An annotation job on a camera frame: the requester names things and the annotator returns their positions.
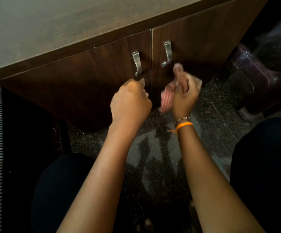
person's right arm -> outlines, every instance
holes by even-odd
[[[176,88],[172,103],[175,120],[189,117],[201,88],[198,79],[185,75],[189,91],[183,94],[181,86]],[[209,156],[193,126],[183,126],[177,133],[189,189],[203,232],[265,232]]]

wood grain surface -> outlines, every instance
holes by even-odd
[[[268,0],[232,0],[152,30],[152,98],[174,79],[173,66],[208,83],[257,17]],[[172,63],[166,61],[164,42],[172,43]]]
[[[140,52],[150,92],[151,30],[84,51],[0,80],[0,85],[83,131],[111,123],[110,102],[119,87],[135,78],[131,58]]]
[[[229,0],[0,0],[0,79]]]

dark pants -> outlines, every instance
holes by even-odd
[[[34,192],[33,232],[56,232],[93,163],[70,154],[46,168]],[[230,184],[267,233],[281,232],[281,118],[258,124],[236,145]]]

cabinet door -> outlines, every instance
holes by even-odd
[[[161,91],[174,79],[173,66],[208,83],[240,42],[267,0],[232,0],[152,30],[152,98],[158,104]],[[171,41],[172,62],[164,43]]]
[[[110,102],[128,79],[144,78],[150,92],[151,30],[0,80],[0,85],[83,131],[111,123]],[[135,77],[132,53],[142,74]]]

pink striped cloth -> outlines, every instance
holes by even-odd
[[[184,72],[182,64],[176,63],[173,67],[173,72],[175,76],[174,80],[161,92],[161,107],[159,108],[159,112],[162,114],[168,112],[172,107],[176,82],[182,86],[183,93],[188,91],[188,80],[185,76],[186,72]]]

